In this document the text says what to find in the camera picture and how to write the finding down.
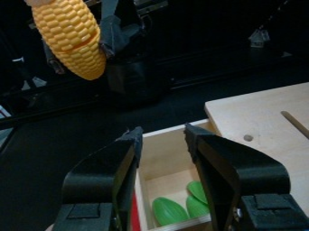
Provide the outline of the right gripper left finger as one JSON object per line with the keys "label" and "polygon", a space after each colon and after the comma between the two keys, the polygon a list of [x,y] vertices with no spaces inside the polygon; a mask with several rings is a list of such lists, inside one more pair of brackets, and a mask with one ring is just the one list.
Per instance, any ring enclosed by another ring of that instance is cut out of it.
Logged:
{"label": "right gripper left finger", "polygon": [[68,172],[52,231],[129,231],[141,128],[127,131]]}

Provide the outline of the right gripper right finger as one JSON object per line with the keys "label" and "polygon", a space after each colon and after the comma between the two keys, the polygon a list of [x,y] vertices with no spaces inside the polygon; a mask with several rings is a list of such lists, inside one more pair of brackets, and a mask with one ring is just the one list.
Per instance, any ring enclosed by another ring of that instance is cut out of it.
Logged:
{"label": "right gripper right finger", "polygon": [[184,125],[184,140],[214,231],[309,231],[309,217],[276,160],[193,125]]}

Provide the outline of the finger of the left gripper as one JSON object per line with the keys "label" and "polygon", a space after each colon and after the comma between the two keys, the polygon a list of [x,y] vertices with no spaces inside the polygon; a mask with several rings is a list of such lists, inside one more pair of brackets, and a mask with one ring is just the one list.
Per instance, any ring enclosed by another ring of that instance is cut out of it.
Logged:
{"label": "finger of the left gripper", "polygon": [[128,46],[129,40],[140,32],[136,23],[120,26],[120,18],[115,15],[119,0],[101,0],[100,40],[98,47],[111,59]]}
{"label": "finger of the left gripper", "polygon": [[57,59],[57,57],[54,56],[54,54],[52,53],[45,42],[42,42],[42,51],[44,51],[46,64],[53,69],[57,75],[62,75],[65,73],[65,67],[60,62],[60,60]]}

